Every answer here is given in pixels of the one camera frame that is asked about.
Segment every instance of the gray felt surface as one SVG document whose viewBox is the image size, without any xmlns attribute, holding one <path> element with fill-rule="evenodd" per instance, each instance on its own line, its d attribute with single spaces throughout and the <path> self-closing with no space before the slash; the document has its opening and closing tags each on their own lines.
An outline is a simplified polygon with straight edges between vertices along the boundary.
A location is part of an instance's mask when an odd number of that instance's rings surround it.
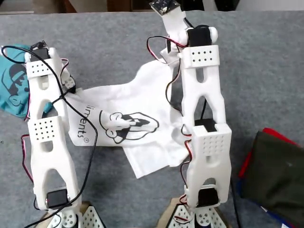
<svg viewBox="0 0 304 228">
<path fill-rule="evenodd" d="M 218 29 L 221 88 L 233 131 L 234 181 L 263 127 L 303 145 L 304 12 L 191 12 L 188 18 L 194 25 Z M 154 13 L 0 16 L 1 44 L 44 39 L 69 58 L 69 71 L 83 88 L 129 82 L 152 60 L 145 48 L 150 35 L 165 35 Z M 173 96 L 175 101 L 181 98 L 180 84 Z M 32 185 L 21 166 L 20 136 L 27 132 L 21 119 L 0 112 L 2 228 L 21 228 L 43 214 L 32 207 Z M 74 147 L 70 140 L 68 148 L 81 185 L 90 149 Z M 164 168 L 137 180 L 121 148 L 98 148 L 83 200 L 93 202 L 108 228 L 148 228 L 182 189 L 179 168 Z M 237 204 L 243 227 L 280 227 L 253 203 L 237 198 Z M 237 227 L 231 197 L 220 208 Z"/>
</svg>

